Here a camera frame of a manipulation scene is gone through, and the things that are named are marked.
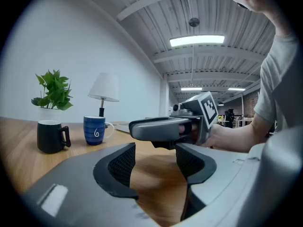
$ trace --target table lamp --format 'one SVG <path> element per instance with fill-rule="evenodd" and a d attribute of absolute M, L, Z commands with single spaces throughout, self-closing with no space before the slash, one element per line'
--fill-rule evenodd
<path fill-rule="evenodd" d="M 104 101 L 119 102 L 118 77 L 113 74 L 100 73 L 89 91 L 89 96 L 101 100 L 99 117 L 104 117 Z"/>

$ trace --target blue mug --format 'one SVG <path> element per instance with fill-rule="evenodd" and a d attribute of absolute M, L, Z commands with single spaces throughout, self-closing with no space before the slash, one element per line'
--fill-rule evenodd
<path fill-rule="evenodd" d="M 110 125 L 113 131 L 109 136 L 104 137 L 105 125 Z M 115 131 L 114 126 L 105 122 L 104 117 L 98 116 L 84 116 L 83 120 L 84 137 L 86 142 L 91 146 L 96 146 L 102 143 L 103 139 L 107 139 L 112 136 Z"/>

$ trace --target person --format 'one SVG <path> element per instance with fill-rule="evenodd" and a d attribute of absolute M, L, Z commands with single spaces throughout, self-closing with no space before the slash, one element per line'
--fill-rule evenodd
<path fill-rule="evenodd" d="M 254 108 L 255 115 L 252 123 L 235 129 L 214 124 L 208 140 L 201 146 L 248 152 L 254 145 L 265 141 L 265 135 L 275 120 L 278 122 L 278 131 L 287 128 L 285 118 L 272 92 L 281 81 L 285 71 L 294 63 L 302 63 L 303 59 L 300 42 L 275 1 L 234 1 L 253 12 L 263 13 L 275 26 L 276 34 L 270 52 L 261 64 L 260 94 Z"/>
<path fill-rule="evenodd" d="M 225 123 L 225 127 L 232 128 L 233 121 L 235 119 L 235 114 L 233 113 L 233 109 L 230 108 L 228 111 L 225 111 L 225 120 L 229 121 Z"/>
<path fill-rule="evenodd" d="M 227 119 L 228 111 L 225 111 L 224 113 L 225 113 L 224 120 L 228 121 L 228 119 Z M 225 127 L 228 127 L 228 122 L 225 122 L 224 125 L 225 125 Z"/>

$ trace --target wooden desk surface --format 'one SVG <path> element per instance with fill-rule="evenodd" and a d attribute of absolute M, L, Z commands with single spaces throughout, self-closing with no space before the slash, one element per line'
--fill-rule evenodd
<path fill-rule="evenodd" d="M 161 226 L 171 226 L 180 221 L 187 183 L 177 166 L 175 150 L 155 149 L 150 142 L 135 140 L 121 131 L 115 131 L 101 145 L 88 146 L 82 123 L 62 125 L 70 128 L 71 147 L 48 155 L 37 148 L 37 122 L 0 118 L 1 158 L 19 193 L 69 157 L 135 142 L 136 165 L 130 187 L 139 195 L 138 204 Z"/>

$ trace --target ceiling lamp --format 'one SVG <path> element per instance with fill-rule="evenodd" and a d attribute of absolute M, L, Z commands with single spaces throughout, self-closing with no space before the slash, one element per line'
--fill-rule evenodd
<path fill-rule="evenodd" d="M 181 91 L 202 91 L 201 87 L 182 87 Z"/>
<path fill-rule="evenodd" d="M 230 87 L 228 90 L 229 90 L 229 91 L 245 91 L 245 88 L 240 88 L 240 87 Z"/>
<path fill-rule="evenodd" d="M 223 35 L 191 35 L 180 38 L 170 39 L 171 46 L 179 46 L 185 44 L 201 44 L 201 43 L 215 43 L 222 44 L 224 41 Z"/>

